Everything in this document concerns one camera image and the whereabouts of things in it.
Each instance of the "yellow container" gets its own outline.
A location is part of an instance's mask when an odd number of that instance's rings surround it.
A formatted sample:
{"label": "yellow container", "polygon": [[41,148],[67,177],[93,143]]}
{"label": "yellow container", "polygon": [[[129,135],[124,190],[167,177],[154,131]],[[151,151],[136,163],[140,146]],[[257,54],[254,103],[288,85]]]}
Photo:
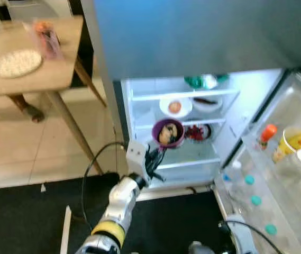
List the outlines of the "yellow container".
{"label": "yellow container", "polygon": [[301,128],[290,126],[283,130],[281,140],[272,155],[274,162],[280,161],[285,155],[301,149]]}

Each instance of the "table leg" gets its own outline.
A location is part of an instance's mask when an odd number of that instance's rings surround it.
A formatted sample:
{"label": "table leg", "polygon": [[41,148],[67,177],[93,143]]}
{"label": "table leg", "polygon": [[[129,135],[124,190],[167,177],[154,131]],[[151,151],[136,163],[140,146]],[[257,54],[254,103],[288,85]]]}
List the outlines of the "table leg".
{"label": "table leg", "polygon": [[85,68],[81,64],[80,58],[77,56],[74,70],[77,73],[78,77],[81,79],[82,83],[90,88],[92,92],[96,95],[96,97],[101,101],[102,105],[104,107],[107,107],[106,102],[103,100],[103,98],[100,96],[98,91],[96,90],[96,87],[93,84],[92,78],[88,75]]}
{"label": "table leg", "polygon": [[[51,92],[47,92],[47,96],[49,97],[49,100],[51,101],[53,106],[56,108],[56,110],[61,114],[61,116],[64,119],[64,121],[66,122],[68,128],[74,135],[75,139],[77,140],[77,142],[79,143],[79,145],[81,146],[82,150],[85,152],[85,154],[87,155],[89,160],[92,160],[94,157],[94,154],[93,154],[92,150],[90,149],[85,137],[83,136],[83,133],[81,132],[79,126],[75,122],[75,119],[70,114],[65,102],[62,100],[62,97],[60,96],[60,94],[58,92],[51,91]],[[94,166],[95,166],[97,172],[100,175],[102,175],[103,171],[97,161],[94,162]]]}

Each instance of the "person's foot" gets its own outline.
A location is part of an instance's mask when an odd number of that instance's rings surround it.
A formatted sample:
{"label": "person's foot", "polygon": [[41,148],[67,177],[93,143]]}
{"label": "person's foot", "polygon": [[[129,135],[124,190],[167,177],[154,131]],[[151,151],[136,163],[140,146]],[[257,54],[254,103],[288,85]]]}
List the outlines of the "person's foot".
{"label": "person's foot", "polygon": [[30,104],[28,104],[28,106],[23,110],[23,113],[31,116],[34,123],[39,123],[44,119],[43,112]]}

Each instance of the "wooden table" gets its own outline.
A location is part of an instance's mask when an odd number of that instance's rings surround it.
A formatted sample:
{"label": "wooden table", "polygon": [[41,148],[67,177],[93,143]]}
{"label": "wooden table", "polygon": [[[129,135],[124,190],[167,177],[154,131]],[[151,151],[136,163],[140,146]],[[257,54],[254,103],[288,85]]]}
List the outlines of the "wooden table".
{"label": "wooden table", "polygon": [[[94,154],[59,94],[59,91],[70,86],[74,68],[80,79],[93,90],[89,84],[91,83],[93,86],[91,78],[84,71],[77,57],[83,18],[75,16],[74,18],[48,20],[52,22],[59,38],[64,59],[45,60],[36,71],[19,78],[0,78],[0,95],[45,92],[87,157],[92,160]],[[19,49],[37,49],[31,35],[26,32],[22,23],[4,22],[3,27],[4,29],[0,31],[0,56]],[[99,164],[95,163],[94,165],[96,170],[102,174]]]}

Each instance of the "yellow band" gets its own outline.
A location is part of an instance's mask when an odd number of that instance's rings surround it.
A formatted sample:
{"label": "yellow band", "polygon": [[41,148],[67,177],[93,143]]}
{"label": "yellow band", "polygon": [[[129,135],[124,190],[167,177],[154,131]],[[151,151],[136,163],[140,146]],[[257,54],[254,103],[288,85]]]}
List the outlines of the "yellow band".
{"label": "yellow band", "polygon": [[118,225],[117,223],[113,221],[101,221],[97,224],[97,226],[92,230],[92,235],[97,232],[97,231],[105,231],[113,236],[115,236],[118,241],[120,242],[120,245],[122,247],[124,238],[125,238],[125,233],[123,228]]}

